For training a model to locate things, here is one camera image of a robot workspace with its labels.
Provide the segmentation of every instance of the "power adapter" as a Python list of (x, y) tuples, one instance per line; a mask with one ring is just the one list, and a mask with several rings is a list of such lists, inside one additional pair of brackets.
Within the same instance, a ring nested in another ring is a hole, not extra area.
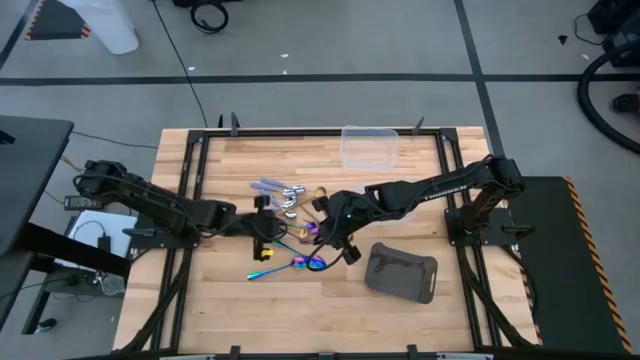
[(103, 235), (98, 238), (98, 249), (111, 252), (111, 236)]

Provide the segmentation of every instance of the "black table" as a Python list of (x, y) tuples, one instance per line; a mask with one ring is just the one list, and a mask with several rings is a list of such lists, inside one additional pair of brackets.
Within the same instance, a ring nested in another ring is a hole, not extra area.
[[(51, 275), (61, 270), (58, 258), (128, 274), (128, 260), (29, 223), (72, 129), (70, 121), (0, 116), (0, 329), (30, 269)], [(30, 319), (39, 318), (41, 300)]]

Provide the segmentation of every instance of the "white container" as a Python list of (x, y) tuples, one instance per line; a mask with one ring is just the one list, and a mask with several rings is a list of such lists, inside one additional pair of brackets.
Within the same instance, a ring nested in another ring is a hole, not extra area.
[(398, 133), (391, 129), (345, 126), (340, 137), (342, 167), (390, 172), (398, 161)]
[(78, 12), (91, 32), (113, 54), (120, 55), (138, 48), (133, 24), (119, 0), (58, 0)]

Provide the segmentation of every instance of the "clear plastic container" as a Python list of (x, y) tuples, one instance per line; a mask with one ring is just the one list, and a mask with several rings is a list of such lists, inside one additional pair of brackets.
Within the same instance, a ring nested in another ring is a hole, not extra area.
[(398, 133), (390, 129), (345, 126), (340, 138), (342, 167), (390, 172), (398, 161)]

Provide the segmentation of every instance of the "black stand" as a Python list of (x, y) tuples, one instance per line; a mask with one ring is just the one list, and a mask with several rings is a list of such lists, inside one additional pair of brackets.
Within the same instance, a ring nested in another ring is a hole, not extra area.
[(22, 229), (15, 246), (124, 278), (129, 275), (129, 260), (31, 223)]

